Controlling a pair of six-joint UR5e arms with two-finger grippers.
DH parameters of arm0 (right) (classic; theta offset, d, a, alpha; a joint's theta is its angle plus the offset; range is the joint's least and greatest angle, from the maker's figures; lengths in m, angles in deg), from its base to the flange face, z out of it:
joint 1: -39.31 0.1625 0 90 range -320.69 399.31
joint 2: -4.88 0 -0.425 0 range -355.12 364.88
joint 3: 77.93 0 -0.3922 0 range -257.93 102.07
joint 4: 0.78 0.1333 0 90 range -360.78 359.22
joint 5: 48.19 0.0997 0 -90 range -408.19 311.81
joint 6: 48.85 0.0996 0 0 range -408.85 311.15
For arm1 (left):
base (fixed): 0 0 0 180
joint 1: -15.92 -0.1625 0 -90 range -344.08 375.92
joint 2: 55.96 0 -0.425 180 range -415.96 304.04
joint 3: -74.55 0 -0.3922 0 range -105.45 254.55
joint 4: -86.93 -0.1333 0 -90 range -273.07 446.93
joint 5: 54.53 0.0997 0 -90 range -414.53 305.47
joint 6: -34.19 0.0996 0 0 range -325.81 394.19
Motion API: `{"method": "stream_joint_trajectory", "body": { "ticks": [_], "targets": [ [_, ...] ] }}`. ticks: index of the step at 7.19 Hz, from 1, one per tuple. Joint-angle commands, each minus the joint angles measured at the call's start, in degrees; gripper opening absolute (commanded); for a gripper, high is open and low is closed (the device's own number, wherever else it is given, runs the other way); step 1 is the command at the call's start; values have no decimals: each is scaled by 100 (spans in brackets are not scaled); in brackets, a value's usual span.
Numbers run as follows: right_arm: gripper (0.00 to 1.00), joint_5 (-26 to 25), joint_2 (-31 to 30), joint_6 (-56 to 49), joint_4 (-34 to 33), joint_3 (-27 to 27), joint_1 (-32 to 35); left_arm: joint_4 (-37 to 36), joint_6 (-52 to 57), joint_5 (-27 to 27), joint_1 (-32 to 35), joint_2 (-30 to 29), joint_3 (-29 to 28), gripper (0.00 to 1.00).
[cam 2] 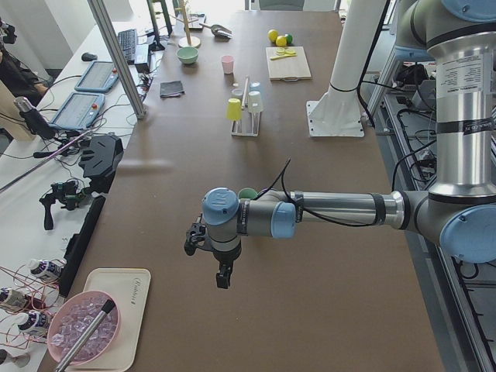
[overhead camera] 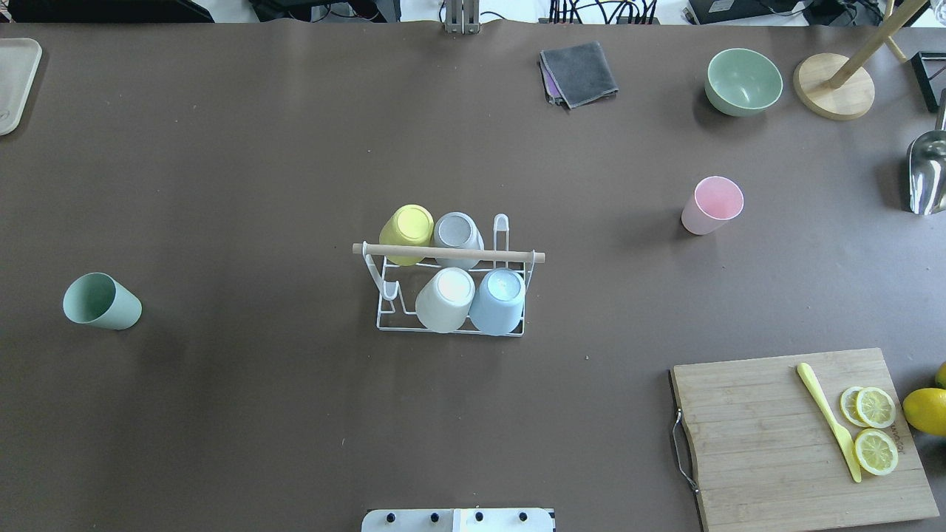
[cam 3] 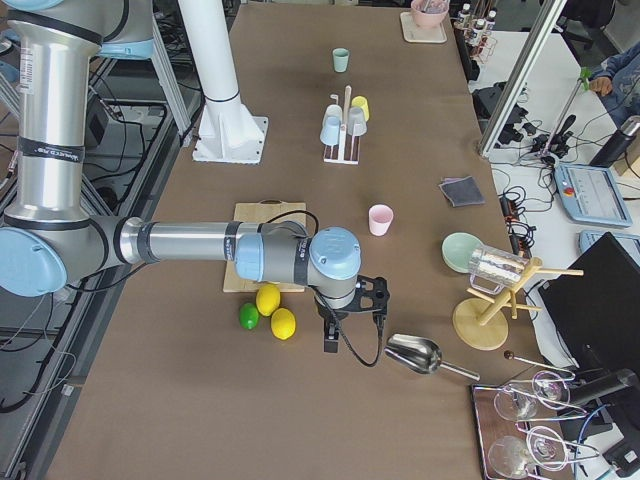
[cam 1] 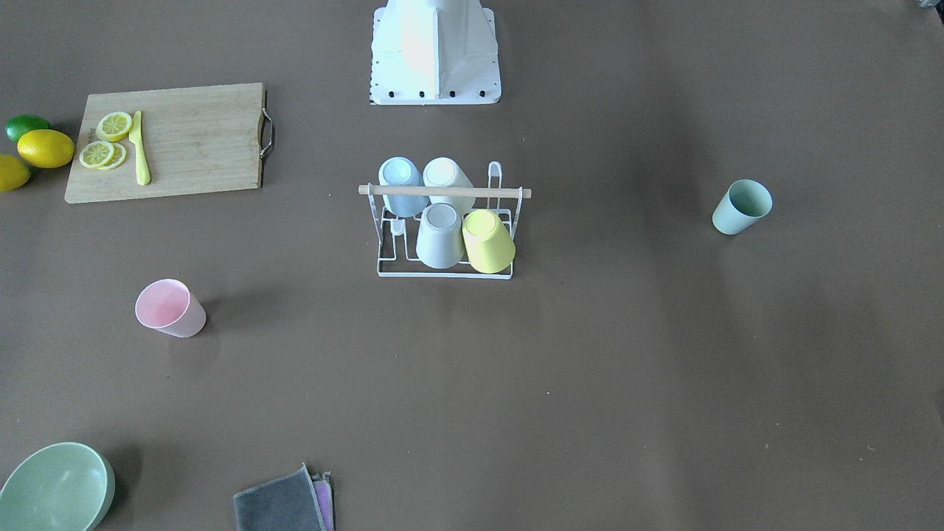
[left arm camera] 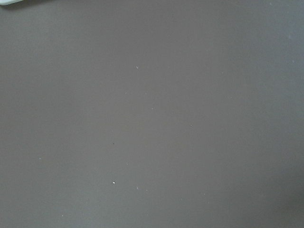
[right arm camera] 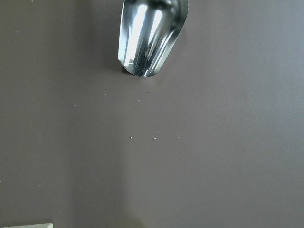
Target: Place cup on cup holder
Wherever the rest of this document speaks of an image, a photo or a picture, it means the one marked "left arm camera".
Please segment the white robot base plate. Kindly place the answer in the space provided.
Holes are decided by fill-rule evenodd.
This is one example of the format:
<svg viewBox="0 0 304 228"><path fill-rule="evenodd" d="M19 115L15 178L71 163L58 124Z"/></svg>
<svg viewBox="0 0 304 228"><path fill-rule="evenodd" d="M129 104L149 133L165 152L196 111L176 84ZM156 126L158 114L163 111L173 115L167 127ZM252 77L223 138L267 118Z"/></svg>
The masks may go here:
<svg viewBox="0 0 304 228"><path fill-rule="evenodd" d="M20 1L23 1L23 0L0 0L0 5L1 6L6 6L6 5L17 3L17 2L20 2Z"/></svg>

